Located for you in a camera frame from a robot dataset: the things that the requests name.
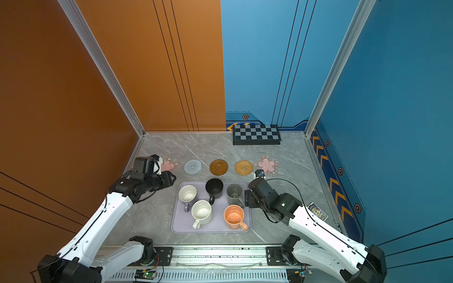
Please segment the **pink cherry blossom coaster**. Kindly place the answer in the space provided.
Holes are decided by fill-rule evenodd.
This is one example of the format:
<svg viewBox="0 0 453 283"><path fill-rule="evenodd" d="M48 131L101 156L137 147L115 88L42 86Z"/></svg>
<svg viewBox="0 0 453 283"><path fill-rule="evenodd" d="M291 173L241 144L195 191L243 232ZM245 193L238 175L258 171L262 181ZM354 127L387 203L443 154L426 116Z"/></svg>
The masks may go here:
<svg viewBox="0 0 453 283"><path fill-rule="evenodd" d="M254 162L254 166L258 170L262 170L265 176L277 175L279 164L277 159L270 158L269 156L262 156Z"/></svg>

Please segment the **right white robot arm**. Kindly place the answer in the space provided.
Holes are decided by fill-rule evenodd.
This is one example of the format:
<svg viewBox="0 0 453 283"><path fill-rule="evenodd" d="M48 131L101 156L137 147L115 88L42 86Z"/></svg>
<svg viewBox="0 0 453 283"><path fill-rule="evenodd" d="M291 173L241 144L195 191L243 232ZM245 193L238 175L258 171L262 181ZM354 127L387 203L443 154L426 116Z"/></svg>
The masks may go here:
<svg viewBox="0 0 453 283"><path fill-rule="evenodd" d="M252 203L272 223L283 223L314 241L290 235L281 246L286 264L307 264L343 283L382 283L387 275L385 254L376 245L365 246L331 227L309 211L303 198L277 193L262 170L248 185Z"/></svg>

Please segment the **grey mug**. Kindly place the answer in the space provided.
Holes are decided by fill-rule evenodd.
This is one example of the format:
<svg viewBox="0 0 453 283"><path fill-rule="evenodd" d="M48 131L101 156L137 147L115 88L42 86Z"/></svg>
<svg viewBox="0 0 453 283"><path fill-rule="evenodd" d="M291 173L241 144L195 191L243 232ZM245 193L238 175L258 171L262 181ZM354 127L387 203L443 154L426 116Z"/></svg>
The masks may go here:
<svg viewBox="0 0 453 283"><path fill-rule="evenodd" d="M226 190L227 201L229 205L237 205L244 208L243 188L237 184L231 184Z"/></svg>

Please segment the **black mug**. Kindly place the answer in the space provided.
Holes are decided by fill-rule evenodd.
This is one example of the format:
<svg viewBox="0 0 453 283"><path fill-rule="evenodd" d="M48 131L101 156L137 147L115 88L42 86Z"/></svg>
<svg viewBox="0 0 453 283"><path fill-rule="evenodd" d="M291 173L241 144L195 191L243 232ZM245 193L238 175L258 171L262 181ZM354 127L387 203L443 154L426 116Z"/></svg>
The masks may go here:
<svg viewBox="0 0 453 283"><path fill-rule="evenodd" d="M222 191L224 188L223 181L217 178L210 179L206 182L205 190L209 194L209 203L213 205L214 202L222 197Z"/></svg>

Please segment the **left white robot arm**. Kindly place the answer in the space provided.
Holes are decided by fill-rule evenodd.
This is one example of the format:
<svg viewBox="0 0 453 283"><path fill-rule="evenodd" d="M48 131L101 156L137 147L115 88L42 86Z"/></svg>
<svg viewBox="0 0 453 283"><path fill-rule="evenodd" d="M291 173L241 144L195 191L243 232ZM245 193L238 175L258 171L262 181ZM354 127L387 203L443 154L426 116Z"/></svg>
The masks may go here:
<svg viewBox="0 0 453 283"><path fill-rule="evenodd" d="M76 236L57 252L46 255L31 275L42 283L104 283L129 264L151 265L157 252L150 238L135 236L107 257L95 259L120 218L134 205L146 200L145 193L171 187L176 176L164 171L164 160L154 154L136 158L131 170L107 190L105 200Z"/></svg>

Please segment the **clear glass round coaster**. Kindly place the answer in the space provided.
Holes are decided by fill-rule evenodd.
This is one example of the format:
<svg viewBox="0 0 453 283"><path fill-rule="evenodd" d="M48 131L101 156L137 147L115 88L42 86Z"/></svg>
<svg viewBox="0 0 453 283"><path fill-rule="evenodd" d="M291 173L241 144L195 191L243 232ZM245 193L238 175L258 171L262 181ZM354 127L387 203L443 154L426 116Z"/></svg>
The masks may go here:
<svg viewBox="0 0 453 283"><path fill-rule="evenodd" d="M200 160L189 160L184 166L184 171L188 175L196 175L202 170L202 162Z"/></svg>

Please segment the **white mug purple handle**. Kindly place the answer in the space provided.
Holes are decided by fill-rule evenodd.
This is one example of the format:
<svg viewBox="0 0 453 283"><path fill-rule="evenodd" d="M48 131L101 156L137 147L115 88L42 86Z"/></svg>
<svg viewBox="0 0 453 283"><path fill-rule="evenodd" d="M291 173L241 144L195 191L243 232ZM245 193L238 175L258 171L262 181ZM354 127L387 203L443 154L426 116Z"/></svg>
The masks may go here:
<svg viewBox="0 0 453 283"><path fill-rule="evenodd" d="M197 201L197 189L192 185L183 186L178 193L179 200L184 205L184 212L189 212Z"/></svg>

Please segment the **brown wooden round coaster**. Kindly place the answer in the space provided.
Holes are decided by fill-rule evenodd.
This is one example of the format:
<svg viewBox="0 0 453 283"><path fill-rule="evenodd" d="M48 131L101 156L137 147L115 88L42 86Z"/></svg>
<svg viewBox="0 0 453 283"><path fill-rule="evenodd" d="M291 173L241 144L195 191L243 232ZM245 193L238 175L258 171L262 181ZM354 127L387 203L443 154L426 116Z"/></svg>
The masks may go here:
<svg viewBox="0 0 453 283"><path fill-rule="evenodd" d="M210 172L216 176L224 175L228 172L228 164L225 160L217 159L210 164Z"/></svg>

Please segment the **woven rattan round coaster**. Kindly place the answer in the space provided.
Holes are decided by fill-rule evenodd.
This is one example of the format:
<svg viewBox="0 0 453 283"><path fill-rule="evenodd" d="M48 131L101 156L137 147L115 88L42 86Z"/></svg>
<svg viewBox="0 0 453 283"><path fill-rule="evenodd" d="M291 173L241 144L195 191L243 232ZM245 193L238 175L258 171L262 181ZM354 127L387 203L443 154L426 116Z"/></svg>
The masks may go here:
<svg viewBox="0 0 453 283"><path fill-rule="evenodd" d="M250 175L253 168L253 164L247 160L240 160L235 164L235 171L241 176Z"/></svg>

